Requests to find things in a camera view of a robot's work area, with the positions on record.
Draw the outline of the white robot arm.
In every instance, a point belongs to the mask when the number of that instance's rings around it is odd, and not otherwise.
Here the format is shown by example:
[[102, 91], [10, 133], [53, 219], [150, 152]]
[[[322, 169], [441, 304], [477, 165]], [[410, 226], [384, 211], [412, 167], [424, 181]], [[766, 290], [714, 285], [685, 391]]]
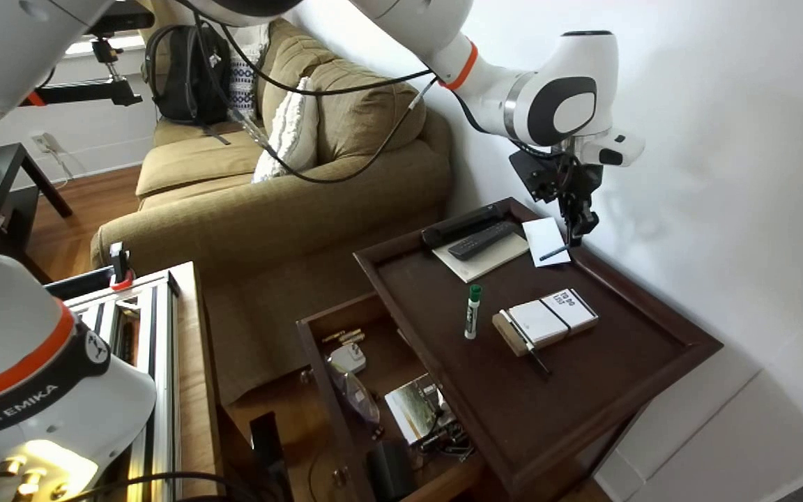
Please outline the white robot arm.
[[[118, 0], [0, 0], [0, 116]], [[618, 43], [611, 29], [566, 29], [539, 68], [486, 60], [462, 32], [473, 0], [348, 0], [458, 96], [477, 130], [519, 148], [566, 148], [582, 167], [631, 165], [640, 145], [611, 121]]]

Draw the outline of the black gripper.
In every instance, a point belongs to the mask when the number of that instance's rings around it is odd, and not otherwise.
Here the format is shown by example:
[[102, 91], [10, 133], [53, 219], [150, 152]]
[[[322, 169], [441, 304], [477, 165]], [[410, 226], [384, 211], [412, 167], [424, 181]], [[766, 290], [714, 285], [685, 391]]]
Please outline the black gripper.
[[509, 165], [534, 200], [559, 202], [562, 237], [569, 246], [579, 246], [579, 233], [592, 233], [596, 229], [600, 215], [592, 209], [592, 193], [603, 183], [600, 165], [582, 165], [572, 152], [529, 151], [516, 151]]

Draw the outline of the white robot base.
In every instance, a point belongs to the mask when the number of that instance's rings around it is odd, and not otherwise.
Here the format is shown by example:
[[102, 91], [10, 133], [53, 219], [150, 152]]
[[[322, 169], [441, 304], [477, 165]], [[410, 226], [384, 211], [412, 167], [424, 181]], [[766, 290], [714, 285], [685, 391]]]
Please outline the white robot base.
[[141, 374], [0, 253], [0, 502], [65, 502], [150, 406]]

